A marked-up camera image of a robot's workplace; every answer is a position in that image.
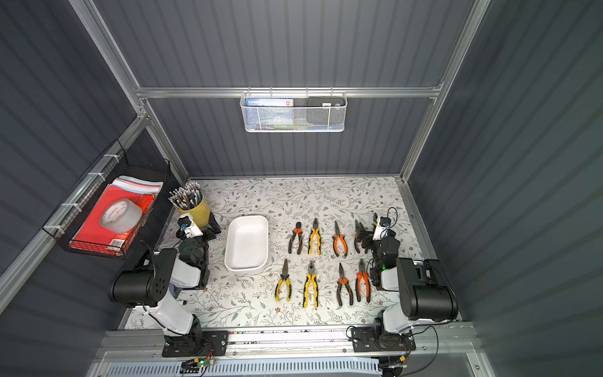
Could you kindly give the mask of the white plastic storage box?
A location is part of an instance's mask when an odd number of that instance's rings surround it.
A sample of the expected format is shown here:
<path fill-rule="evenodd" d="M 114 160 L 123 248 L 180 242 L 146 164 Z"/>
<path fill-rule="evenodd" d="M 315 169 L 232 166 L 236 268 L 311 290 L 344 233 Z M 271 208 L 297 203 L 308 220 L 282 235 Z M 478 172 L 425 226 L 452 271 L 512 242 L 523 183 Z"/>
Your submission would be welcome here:
<path fill-rule="evenodd" d="M 261 215 L 235 218 L 228 227 L 225 267 L 236 275 L 263 272 L 269 261 L 269 222 Z"/>

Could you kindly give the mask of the orange black combination pliers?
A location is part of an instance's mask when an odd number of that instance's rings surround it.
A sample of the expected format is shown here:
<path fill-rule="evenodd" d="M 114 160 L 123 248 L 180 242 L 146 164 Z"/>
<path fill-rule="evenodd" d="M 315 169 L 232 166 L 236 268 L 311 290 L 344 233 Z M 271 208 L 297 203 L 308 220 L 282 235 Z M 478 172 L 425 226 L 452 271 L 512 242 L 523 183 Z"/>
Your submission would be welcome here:
<path fill-rule="evenodd" d="M 366 302 L 371 301 L 371 283 L 367 271 L 367 265 L 364 259 L 361 259 L 358 263 L 358 272 L 356 274 L 356 300 L 358 303 L 362 301 L 362 298 L 366 297 Z"/>

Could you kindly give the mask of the orange handled cutting pliers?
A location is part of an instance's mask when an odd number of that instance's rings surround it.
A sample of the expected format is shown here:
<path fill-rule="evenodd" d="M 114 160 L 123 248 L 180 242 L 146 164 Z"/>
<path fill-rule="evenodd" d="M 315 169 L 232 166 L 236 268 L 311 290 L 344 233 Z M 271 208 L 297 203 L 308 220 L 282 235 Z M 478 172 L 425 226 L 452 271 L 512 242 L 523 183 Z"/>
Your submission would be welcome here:
<path fill-rule="evenodd" d="M 341 233 L 337 221 L 334 222 L 333 250 L 337 257 L 339 257 L 340 254 L 342 254 L 344 258 L 348 256 L 348 244 L 345 241 L 345 236 Z"/>

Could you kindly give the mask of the orange long nose pliers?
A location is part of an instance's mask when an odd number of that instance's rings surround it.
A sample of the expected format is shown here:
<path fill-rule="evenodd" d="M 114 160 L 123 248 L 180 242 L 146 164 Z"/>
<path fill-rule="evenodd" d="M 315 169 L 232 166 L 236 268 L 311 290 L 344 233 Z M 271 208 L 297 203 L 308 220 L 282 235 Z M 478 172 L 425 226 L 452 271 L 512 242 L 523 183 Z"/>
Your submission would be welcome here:
<path fill-rule="evenodd" d="M 338 302 L 339 306 L 343 306 L 342 290 L 344 288 L 347 291 L 348 296 L 349 296 L 349 304 L 350 304 L 350 306 L 352 306 L 353 302 L 354 302 L 354 296 L 353 296 L 353 291 L 350 287 L 350 281 L 345 277 L 345 270 L 343 268 L 342 263 L 339 263 L 339 279 L 337 282 L 337 291 L 336 291 L 336 298 L 337 298 L 337 302 Z"/>

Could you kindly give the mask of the small yellow handled pliers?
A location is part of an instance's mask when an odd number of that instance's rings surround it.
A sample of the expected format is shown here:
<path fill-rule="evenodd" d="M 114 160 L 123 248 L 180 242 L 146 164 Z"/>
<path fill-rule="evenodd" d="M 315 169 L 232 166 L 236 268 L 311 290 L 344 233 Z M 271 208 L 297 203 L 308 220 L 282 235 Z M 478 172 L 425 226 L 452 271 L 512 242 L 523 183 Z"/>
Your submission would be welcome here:
<path fill-rule="evenodd" d="M 311 233 L 309 236 L 308 253 L 312 254 L 315 251 L 317 253 L 317 255 L 321 255 L 321 246 L 322 246 L 322 242 L 321 242 L 321 235 L 320 235 L 320 226 L 319 226 L 318 218 L 314 218 L 313 223 L 312 223 Z"/>

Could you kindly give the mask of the large yellow black pliers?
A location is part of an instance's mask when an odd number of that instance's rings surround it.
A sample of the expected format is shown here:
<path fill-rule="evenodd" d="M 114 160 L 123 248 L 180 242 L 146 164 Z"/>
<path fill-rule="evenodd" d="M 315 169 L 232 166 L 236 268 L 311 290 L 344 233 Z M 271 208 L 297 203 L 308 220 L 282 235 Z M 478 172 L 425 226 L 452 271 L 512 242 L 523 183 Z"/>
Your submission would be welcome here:
<path fill-rule="evenodd" d="M 309 267 L 306 274 L 306 282 L 304 287 L 304 298 L 303 307 L 306 308 L 310 302 L 317 308 L 319 305 L 319 290 L 317 284 L 317 274 L 315 269 L 315 263 L 313 260 L 310 261 Z"/>

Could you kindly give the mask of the yellow long nose pliers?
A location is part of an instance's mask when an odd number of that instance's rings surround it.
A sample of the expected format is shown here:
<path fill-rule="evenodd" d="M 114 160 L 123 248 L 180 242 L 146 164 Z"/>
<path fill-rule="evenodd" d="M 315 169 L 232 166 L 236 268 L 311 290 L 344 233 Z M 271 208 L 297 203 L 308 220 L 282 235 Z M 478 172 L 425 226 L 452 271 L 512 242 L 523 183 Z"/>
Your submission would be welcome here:
<path fill-rule="evenodd" d="M 287 301 L 290 302 L 290 300 L 291 300 L 291 282 L 290 282 L 290 277 L 289 277 L 288 260 L 287 259 L 284 260 L 283 268 L 282 268 L 281 274 L 280 274 L 280 279 L 279 279 L 276 289 L 275 289 L 275 300 L 276 301 L 280 300 L 281 288 L 284 285 L 286 285 L 286 287 L 287 287 Z"/>

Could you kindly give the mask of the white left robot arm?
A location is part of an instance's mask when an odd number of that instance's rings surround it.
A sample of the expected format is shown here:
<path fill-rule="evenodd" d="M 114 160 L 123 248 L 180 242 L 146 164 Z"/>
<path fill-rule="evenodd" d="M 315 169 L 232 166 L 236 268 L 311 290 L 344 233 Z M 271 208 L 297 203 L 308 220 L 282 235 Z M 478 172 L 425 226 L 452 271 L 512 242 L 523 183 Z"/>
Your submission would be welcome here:
<path fill-rule="evenodd" d="M 177 224 L 177 245 L 159 253 L 147 244 L 133 251 L 108 290 L 113 303 L 141 308 L 163 328 L 165 358 L 201 356 L 213 351 L 198 318 L 178 303 L 174 292 L 207 287 L 208 242 L 221 233 L 221 227 L 213 213 L 203 228 L 189 214 L 180 216 Z"/>

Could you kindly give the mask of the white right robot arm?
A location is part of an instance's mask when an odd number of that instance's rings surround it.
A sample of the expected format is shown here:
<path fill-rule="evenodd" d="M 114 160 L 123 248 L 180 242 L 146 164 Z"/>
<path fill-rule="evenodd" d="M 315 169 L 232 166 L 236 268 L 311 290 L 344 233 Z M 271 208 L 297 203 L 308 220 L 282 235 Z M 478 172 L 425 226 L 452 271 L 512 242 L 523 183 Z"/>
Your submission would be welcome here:
<path fill-rule="evenodd" d="M 415 327 L 446 324 L 458 317 L 459 308 L 448 278 L 436 259 L 414 260 L 398 255 L 400 242 L 388 226 L 368 231 L 356 223 L 354 250 L 372 252 L 368 268 L 358 263 L 355 281 L 356 301 L 371 300 L 372 288 L 397 292 L 399 303 L 381 310 L 368 329 L 356 330 L 353 341 L 363 347 L 379 349 L 409 347 Z"/>

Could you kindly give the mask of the blue box in basket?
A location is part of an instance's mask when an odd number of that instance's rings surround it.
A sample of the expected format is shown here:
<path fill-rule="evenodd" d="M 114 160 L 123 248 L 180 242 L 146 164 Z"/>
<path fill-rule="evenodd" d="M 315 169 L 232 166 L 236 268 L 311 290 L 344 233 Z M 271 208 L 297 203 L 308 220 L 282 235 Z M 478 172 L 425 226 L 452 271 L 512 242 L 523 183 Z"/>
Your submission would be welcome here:
<path fill-rule="evenodd" d="M 293 107 L 294 100 L 290 98 L 245 98 L 247 107 L 285 108 Z"/>

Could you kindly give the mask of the yellow pen holder cup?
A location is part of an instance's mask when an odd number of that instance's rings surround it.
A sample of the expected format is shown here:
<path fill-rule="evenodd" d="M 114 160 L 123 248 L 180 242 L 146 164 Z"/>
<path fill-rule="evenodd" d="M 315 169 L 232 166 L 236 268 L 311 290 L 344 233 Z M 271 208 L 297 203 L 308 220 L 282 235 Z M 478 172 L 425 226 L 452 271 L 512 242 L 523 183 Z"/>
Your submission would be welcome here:
<path fill-rule="evenodd" d="M 206 198 L 203 198 L 200 204 L 191 210 L 178 209 L 178 211 L 181 215 L 190 214 L 193 217 L 194 223 L 196 223 L 199 228 L 206 227 L 209 223 L 210 207 Z"/>

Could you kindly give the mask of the bundle of pens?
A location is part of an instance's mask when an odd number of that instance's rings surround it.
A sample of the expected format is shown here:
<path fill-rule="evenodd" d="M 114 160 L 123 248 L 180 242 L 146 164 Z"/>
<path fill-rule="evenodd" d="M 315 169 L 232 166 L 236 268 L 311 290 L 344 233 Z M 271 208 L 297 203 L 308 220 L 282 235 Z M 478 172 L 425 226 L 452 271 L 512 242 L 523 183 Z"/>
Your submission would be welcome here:
<path fill-rule="evenodd" d="M 204 196 L 197 182 L 186 182 L 182 187 L 169 192 L 168 200 L 178 210 L 191 210 L 201 204 Z"/>

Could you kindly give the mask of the floral table mat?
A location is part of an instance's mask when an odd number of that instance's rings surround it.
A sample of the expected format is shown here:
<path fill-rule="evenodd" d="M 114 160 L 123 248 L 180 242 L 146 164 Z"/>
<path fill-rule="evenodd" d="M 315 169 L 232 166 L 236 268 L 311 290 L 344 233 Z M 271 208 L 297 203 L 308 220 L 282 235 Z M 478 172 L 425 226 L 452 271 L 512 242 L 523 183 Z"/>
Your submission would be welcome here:
<path fill-rule="evenodd" d="M 227 236 L 222 233 L 210 242 L 207 287 L 178 296 L 178 302 L 208 328 L 369 324 L 380 310 L 399 303 L 397 292 L 373 290 L 370 303 L 354 301 L 350 306 L 347 293 L 342 292 L 343 306 L 338 305 L 339 263 L 346 277 L 354 281 L 359 261 L 370 263 L 372 256 L 364 251 L 357 254 L 350 245 L 346 258 L 342 254 L 337 257 L 332 248 L 335 221 L 346 242 L 351 244 L 356 220 L 370 229 L 375 215 L 391 215 L 396 220 L 394 231 L 400 241 L 400 255 L 411 259 L 423 256 L 395 178 L 204 180 L 200 188 L 223 229 L 245 215 L 261 215 L 269 222 L 270 256 L 263 272 L 255 275 L 229 272 L 224 263 Z M 321 255 L 315 251 L 308 253 L 314 218 L 318 218 L 320 226 Z M 288 244 L 297 221 L 303 229 L 303 250 L 297 254 L 295 243 L 289 254 Z M 280 300 L 275 300 L 285 259 L 291 282 L 290 302 L 286 285 L 281 288 Z M 310 302 L 304 308 L 304 287 L 311 260 L 317 274 L 319 305 L 315 308 Z"/>

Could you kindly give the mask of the clear tape roll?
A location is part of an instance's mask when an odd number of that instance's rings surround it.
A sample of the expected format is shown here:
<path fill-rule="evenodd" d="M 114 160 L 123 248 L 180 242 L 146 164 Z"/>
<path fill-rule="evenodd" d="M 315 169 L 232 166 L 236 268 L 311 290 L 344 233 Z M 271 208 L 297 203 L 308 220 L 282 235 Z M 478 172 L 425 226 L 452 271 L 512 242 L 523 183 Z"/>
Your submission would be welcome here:
<path fill-rule="evenodd" d="M 143 211 L 129 199 L 120 199 L 108 206 L 99 219 L 99 225 L 115 234 L 133 229 L 141 220 Z"/>

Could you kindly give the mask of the red paper packet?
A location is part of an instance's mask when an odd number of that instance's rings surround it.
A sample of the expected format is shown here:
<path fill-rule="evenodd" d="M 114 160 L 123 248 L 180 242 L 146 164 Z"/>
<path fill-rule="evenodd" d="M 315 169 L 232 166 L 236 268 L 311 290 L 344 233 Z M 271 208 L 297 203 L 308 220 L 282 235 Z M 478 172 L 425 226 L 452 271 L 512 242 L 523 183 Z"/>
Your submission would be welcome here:
<path fill-rule="evenodd" d="M 79 251 L 123 255 L 127 240 L 154 200 L 152 193 L 134 193 L 108 185 L 69 246 Z"/>

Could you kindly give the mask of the small circuit board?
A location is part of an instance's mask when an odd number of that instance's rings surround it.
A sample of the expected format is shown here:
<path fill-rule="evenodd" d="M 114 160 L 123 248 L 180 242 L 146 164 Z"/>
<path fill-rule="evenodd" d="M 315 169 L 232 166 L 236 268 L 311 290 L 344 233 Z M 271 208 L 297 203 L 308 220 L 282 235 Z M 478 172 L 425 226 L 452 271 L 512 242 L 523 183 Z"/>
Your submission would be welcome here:
<path fill-rule="evenodd" d="M 204 376 L 204 374 L 210 370 L 210 368 L 215 364 L 215 359 L 207 358 L 207 359 L 189 359 L 188 361 L 183 361 L 181 363 L 179 373 L 181 375 L 191 375 L 199 373 L 200 376 Z"/>

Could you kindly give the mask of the black device in basket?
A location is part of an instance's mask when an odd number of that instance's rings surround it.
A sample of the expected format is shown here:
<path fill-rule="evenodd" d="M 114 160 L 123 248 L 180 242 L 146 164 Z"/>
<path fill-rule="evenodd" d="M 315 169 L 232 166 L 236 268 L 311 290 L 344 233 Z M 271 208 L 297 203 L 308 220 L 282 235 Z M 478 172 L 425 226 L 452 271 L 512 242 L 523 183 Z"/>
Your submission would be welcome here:
<path fill-rule="evenodd" d="M 308 107 L 342 107 L 346 105 L 344 97 L 309 97 Z"/>

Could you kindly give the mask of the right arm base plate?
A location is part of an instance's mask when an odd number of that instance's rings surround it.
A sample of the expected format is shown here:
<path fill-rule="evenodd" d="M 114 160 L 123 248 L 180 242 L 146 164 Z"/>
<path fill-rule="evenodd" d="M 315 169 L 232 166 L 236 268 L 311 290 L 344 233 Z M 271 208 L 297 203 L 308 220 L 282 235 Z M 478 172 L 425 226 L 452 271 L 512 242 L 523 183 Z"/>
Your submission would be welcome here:
<path fill-rule="evenodd" d="M 414 339 L 377 331 L 372 327 L 348 326 L 345 334 L 351 340 L 353 349 L 357 353 L 379 351 L 408 353 L 416 350 Z"/>

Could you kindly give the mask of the aluminium front rail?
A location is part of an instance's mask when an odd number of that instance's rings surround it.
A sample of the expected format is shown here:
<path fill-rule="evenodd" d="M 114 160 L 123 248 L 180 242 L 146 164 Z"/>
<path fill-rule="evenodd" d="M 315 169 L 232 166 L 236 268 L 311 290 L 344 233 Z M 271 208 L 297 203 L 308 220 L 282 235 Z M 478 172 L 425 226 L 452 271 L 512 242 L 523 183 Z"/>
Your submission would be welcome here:
<path fill-rule="evenodd" d="M 346 325 L 228 328 L 225 360 L 252 358 L 324 358 L 354 354 Z M 434 353 L 480 353 L 474 325 L 453 322 L 434 330 L 418 330 L 413 356 Z M 102 361 L 157 361 L 162 358 L 163 332 L 159 329 L 108 331 L 93 359 Z"/>

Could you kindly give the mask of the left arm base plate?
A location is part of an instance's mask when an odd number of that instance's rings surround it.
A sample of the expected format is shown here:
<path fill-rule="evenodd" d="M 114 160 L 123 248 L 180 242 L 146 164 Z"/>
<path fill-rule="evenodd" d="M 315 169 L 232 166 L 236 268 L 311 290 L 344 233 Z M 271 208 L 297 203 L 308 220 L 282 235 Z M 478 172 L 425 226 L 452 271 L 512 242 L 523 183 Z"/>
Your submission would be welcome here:
<path fill-rule="evenodd" d="M 163 358 L 206 358 L 221 357 L 226 353 L 229 333 L 227 331 L 205 331 L 186 336 L 164 336 Z"/>

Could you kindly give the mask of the white mesh wall basket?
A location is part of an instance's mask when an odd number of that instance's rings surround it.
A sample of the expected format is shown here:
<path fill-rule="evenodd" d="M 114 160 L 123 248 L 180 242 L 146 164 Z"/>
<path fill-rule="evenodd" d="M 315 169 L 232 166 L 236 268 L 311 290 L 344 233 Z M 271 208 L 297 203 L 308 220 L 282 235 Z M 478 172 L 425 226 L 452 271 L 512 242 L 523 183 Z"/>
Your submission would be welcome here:
<path fill-rule="evenodd" d="M 308 107 L 309 97 L 257 97 L 244 94 L 240 99 L 244 128 L 250 133 L 339 133 L 345 130 L 348 99 L 342 107 Z M 245 98 L 290 98 L 293 107 L 247 107 Z"/>

